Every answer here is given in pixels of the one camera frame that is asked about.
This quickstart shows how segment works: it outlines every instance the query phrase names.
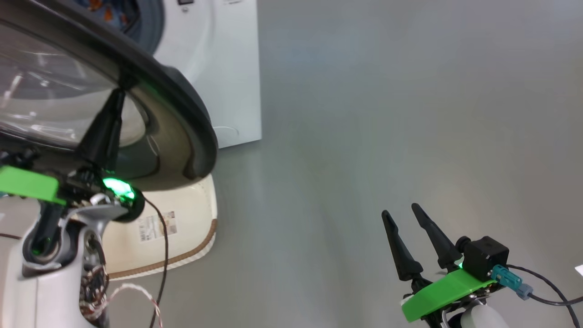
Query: bright green plastic part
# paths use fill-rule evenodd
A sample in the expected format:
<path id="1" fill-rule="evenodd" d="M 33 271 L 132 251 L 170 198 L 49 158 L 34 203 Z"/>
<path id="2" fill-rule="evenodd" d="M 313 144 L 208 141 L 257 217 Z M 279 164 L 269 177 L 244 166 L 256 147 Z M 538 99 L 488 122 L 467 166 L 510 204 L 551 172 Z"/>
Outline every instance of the bright green plastic part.
<path id="1" fill-rule="evenodd" d="M 40 173 L 5 165 L 0 168 L 0 192 L 65 205 L 57 197 L 59 181 Z"/>
<path id="2" fill-rule="evenodd" d="M 494 280 L 481 282 L 463 269 L 459 269 L 421 289 L 403 304 L 402 310 L 407 321 L 413 322 L 494 283 L 496 283 Z"/>

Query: green light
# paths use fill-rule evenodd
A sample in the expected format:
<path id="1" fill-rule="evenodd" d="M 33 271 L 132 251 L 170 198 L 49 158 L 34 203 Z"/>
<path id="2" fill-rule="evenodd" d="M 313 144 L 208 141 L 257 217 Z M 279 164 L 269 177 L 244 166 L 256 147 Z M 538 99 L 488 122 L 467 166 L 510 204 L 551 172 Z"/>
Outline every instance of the green light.
<path id="1" fill-rule="evenodd" d="M 106 185 L 106 187 L 112 189 L 117 196 L 120 197 L 123 196 L 130 199 L 134 199 L 134 197 L 136 196 L 134 194 L 134 191 L 132 190 L 132 187 L 128 183 L 123 182 L 121 180 L 108 177 L 106 179 L 103 179 L 103 183 Z"/>

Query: floor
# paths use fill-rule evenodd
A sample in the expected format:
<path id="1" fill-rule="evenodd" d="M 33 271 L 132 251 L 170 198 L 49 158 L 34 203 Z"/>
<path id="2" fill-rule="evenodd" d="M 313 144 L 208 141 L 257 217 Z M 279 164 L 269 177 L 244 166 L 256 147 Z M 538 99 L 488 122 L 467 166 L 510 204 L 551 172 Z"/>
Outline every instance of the floor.
<path id="1" fill-rule="evenodd" d="M 423 327 L 401 314 L 380 217 L 439 278 L 412 202 L 452 240 L 490 235 L 583 294 L 583 2 L 258 6 L 264 138 L 221 150 L 217 241 L 168 273 L 166 328 Z M 157 292 L 160 275 L 134 282 Z M 117 302 L 113 328 L 147 326 L 147 301 Z M 489 304 L 511 327 L 571 325 L 511 291 Z"/>

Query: label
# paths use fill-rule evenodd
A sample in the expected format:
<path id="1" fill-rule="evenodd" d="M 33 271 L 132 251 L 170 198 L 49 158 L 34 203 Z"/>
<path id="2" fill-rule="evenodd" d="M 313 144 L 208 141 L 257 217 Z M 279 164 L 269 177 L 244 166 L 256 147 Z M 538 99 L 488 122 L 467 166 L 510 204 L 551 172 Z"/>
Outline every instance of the label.
<path id="1" fill-rule="evenodd" d="M 164 222 L 166 223 L 168 236 L 178 233 L 174 211 L 162 213 L 162 216 L 164 217 Z M 150 215 L 149 217 L 138 218 L 138 227 L 141 242 L 148 242 L 150 240 L 164 237 L 164 227 L 162 226 L 162 222 L 160 222 L 158 215 Z"/>

